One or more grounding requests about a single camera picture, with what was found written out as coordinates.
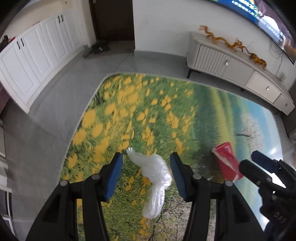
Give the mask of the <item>red white paper box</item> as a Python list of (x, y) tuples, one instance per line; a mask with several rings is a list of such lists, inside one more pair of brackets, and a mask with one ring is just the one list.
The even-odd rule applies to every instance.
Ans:
[(230, 142), (225, 142), (212, 149), (224, 180), (230, 180), (233, 183), (243, 178), (239, 171), (239, 161), (234, 156)]

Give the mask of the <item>white TV cabinet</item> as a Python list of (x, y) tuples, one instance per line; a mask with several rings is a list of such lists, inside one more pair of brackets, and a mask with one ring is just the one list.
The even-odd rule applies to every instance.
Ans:
[(187, 66), (187, 77), (193, 71), (210, 74), (252, 92), (286, 115), (295, 109), (288, 90), (275, 75), (245, 53), (234, 52), (223, 43), (214, 44), (203, 34), (190, 33)]

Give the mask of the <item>dark brown door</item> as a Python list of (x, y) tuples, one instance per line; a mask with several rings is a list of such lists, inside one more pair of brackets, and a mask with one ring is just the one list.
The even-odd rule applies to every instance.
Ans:
[(91, 17), (98, 41), (134, 41), (132, 1), (89, 1)]

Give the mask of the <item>golden tiger figurine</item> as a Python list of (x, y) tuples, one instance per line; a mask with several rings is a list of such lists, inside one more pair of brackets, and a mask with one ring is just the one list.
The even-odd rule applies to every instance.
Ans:
[(248, 53), (249, 58), (257, 65), (260, 65), (263, 70), (266, 69), (267, 63), (262, 58), (259, 58), (255, 53)]

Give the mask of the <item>wall-mounted curved television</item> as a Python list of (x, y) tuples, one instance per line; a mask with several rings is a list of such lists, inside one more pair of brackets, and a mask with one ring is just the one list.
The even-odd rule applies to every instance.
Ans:
[(234, 11), (255, 24), (278, 45), (291, 63), (295, 63), (295, 38), (267, 3), (249, 0), (216, 0), (215, 3)]

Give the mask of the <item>landscape print table mat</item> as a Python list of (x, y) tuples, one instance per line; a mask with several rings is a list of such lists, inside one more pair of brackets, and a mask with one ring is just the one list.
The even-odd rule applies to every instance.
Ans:
[[(147, 74), (105, 78), (85, 109), (73, 135), (61, 179), (83, 181), (108, 164), (116, 152), (133, 148), (168, 161), (177, 152), (183, 163), (206, 179), (235, 177), (212, 154), (230, 143), (238, 161), (258, 150), (282, 158), (273, 114), (266, 108), (215, 87)], [(191, 205), (172, 184), (160, 215), (143, 216), (151, 181), (128, 156), (114, 195), (102, 204), (112, 240), (181, 240)]]

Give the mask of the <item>white wall cabinets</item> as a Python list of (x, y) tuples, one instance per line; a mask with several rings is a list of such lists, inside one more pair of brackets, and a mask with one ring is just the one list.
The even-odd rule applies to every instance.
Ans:
[(51, 79), (83, 50), (74, 9), (33, 25), (1, 51), (1, 85), (25, 113)]

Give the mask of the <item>white power strip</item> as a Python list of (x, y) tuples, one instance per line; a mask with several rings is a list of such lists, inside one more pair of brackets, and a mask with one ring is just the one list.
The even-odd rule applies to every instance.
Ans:
[(278, 74), (278, 79), (279, 79), (281, 82), (284, 82), (285, 78), (286, 78), (286, 75), (285, 75), (284, 72), (280, 72), (280, 73)]

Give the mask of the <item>golden dragon figurine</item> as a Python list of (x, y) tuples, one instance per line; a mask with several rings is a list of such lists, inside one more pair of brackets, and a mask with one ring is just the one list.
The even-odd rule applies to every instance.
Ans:
[(243, 46), (240, 40), (236, 40), (233, 44), (230, 44), (226, 39), (223, 37), (215, 37), (212, 32), (209, 31), (209, 28), (205, 25), (201, 25), (199, 27), (200, 31), (204, 31), (206, 33), (206, 37), (212, 39), (214, 44), (218, 44), (219, 41), (222, 41), (228, 48), (234, 50), (236, 52), (237, 49), (240, 49), (243, 52), (245, 46)]

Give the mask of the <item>clear plastic bag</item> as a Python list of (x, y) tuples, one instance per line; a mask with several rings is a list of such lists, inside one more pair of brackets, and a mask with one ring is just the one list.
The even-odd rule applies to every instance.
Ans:
[(140, 167), (143, 177), (152, 183), (149, 199), (143, 208), (143, 216), (148, 219), (160, 215), (165, 201), (165, 191), (170, 187), (172, 176), (165, 160), (158, 154), (150, 156), (136, 152), (133, 148), (126, 149), (129, 159)]

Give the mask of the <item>black shoes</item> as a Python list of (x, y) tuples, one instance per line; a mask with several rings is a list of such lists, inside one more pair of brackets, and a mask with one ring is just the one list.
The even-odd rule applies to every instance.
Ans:
[(110, 47), (107, 41), (97, 41), (94, 45), (91, 46), (91, 52), (94, 54), (107, 52), (109, 50), (110, 50)]

